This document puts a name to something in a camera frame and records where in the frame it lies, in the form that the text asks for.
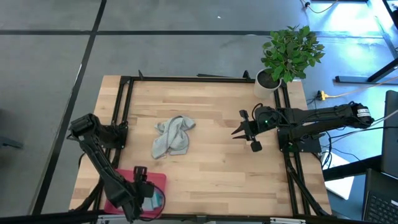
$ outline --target black stand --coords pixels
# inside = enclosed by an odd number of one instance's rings
[[[398,68],[398,58],[390,62],[378,70],[375,74],[366,77],[349,77],[349,76],[336,76],[336,82],[338,83],[357,83],[357,84],[377,84],[380,82],[387,81],[389,78],[385,78],[388,74]],[[384,83],[383,85],[398,85],[398,79]]]
[[[342,179],[354,175],[365,174],[367,169],[381,172],[381,156],[374,156],[347,165],[330,168],[323,171],[325,181]]]

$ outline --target towel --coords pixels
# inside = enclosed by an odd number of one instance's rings
[[[176,116],[164,123],[155,125],[160,137],[152,145],[152,157],[158,159],[169,152],[170,155],[186,154],[189,138],[185,131],[195,127],[195,122],[186,116]]]

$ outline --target gray floor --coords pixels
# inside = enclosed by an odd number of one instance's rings
[[[92,28],[99,0],[0,2],[0,29],[84,29]],[[328,3],[312,3],[316,10]],[[339,2],[324,14],[302,10],[299,0],[271,1],[108,1],[100,30],[277,30],[309,24],[316,31],[351,31],[355,35],[379,31],[374,11],[364,3]],[[382,21],[391,40],[398,31]],[[34,196],[58,128],[65,103],[80,66],[87,36],[0,36],[0,136],[22,141],[22,150],[0,149],[0,217],[25,215]],[[92,112],[103,75],[194,76],[208,73],[240,77],[262,68],[261,44],[268,37],[230,35],[140,35],[98,36],[95,40],[80,94],[72,115]],[[333,82],[337,75],[369,76],[393,57],[382,38],[322,37],[326,55],[322,63],[307,70],[303,81],[307,99],[318,90],[337,95],[363,87]],[[370,107],[372,116],[384,114],[384,94],[395,86],[379,86],[343,98],[318,103],[327,107],[353,100]],[[337,135],[348,132],[332,131]],[[381,151],[381,131],[361,133],[333,146],[360,159]],[[68,209],[75,184],[77,159],[81,154],[72,142],[63,145],[44,212]],[[355,158],[341,154],[349,161]],[[330,195],[332,208],[358,218]]]

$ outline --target sticker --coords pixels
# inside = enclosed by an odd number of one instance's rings
[[[359,109],[358,113],[368,113],[369,110],[368,109]]]
[[[371,114],[370,113],[360,113],[360,114],[357,114],[357,116],[360,118],[362,116],[371,116]]]

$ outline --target red tray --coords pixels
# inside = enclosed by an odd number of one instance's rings
[[[132,170],[124,170],[124,169],[116,169],[117,172],[119,172],[126,180],[133,182],[134,181],[134,172]],[[164,174],[158,174],[158,173],[147,173],[147,180],[149,182],[154,183],[154,185],[156,185],[156,187],[158,187],[160,190],[162,190],[163,192],[165,192],[166,189],[166,175]],[[142,218],[155,218],[160,210],[162,208],[156,208],[153,211],[144,211],[144,213],[141,215]],[[106,200],[105,202],[105,206],[104,206],[104,211],[106,213],[110,213],[110,214],[118,214],[118,215],[122,215],[124,214],[122,208],[118,209],[115,208],[111,202],[109,202],[109,200]]]

